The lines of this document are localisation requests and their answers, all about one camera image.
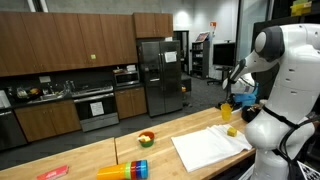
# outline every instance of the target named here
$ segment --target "wooden countertop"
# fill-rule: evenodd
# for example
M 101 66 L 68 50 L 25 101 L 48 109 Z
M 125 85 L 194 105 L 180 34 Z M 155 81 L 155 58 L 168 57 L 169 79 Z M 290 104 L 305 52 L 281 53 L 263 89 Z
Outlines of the wooden countertop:
M 100 168 L 116 165 L 114 138 L 82 146 L 43 159 L 0 171 L 0 179 L 36 179 L 40 174 L 68 165 L 68 174 L 59 178 L 96 179 Z
M 242 120 L 240 112 L 233 114 L 231 120 L 226 122 L 222 120 L 220 110 L 210 108 L 150 127 L 145 130 L 155 133 L 155 142 L 149 148 L 141 147 L 137 141 L 138 135 L 144 130 L 116 138 L 118 164 L 146 159 L 149 165 L 149 180 L 210 179 L 253 155 L 255 149 L 242 151 L 240 154 L 224 161 L 188 173 L 172 143 L 171 137 L 199 131 L 218 124 L 230 124 L 243 133 L 247 123 Z

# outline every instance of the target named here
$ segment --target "cup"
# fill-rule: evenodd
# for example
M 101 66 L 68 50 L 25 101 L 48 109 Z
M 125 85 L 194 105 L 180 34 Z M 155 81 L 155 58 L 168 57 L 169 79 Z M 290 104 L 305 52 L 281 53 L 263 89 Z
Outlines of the cup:
M 148 178 L 147 160 L 132 161 L 115 166 L 101 168 L 97 174 L 97 180 L 136 180 Z
M 151 131 L 144 131 L 139 135 L 138 139 L 142 147 L 150 147 L 154 143 L 154 133 Z
M 225 121 L 229 121 L 231 118 L 231 112 L 232 112 L 232 107 L 230 104 L 225 103 L 221 105 L 221 114 L 222 114 L 222 119 Z

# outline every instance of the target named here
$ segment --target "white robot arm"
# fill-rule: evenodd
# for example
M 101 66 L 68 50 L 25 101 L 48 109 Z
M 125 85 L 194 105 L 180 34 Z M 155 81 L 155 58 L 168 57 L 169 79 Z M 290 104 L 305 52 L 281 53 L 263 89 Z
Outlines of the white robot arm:
M 320 25 L 294 24 L 264 29 L 256 38 L 255 50 L 241 60 L 223 83 L 231 93 L 252 93 L 252 72 L 266 71 L 279 63 L 273 89 L 263 109 L 245 130 L 257 149 L 252 180 L 287 179 L 288 163 L 274 150 L 286 133 L 296 129 L 286 144 L 293 159 L 314 133 L 311 123 L 298 128 L 311 111 L 320 92 Z

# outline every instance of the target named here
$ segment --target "pink object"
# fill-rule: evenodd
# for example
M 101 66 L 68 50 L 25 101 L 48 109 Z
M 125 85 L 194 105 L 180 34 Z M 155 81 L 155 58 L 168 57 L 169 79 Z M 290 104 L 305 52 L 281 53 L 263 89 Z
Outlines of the pink object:
M 58 167 L 57 169 L 54 169 L 52 171 L 49 171 L 37 176 L 37 180 L 54 180 L 63 175 L 66 175 L 67 172 L 68 172 L 68 166 L 64 165 L 64 166 Z

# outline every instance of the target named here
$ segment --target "monitor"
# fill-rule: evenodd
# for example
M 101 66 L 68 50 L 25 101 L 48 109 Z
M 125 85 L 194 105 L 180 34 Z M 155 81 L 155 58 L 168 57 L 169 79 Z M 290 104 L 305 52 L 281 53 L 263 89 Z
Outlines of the monitor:
M 235 65 L 235 43 L 213 44 L 214 66 L 234 67 Z

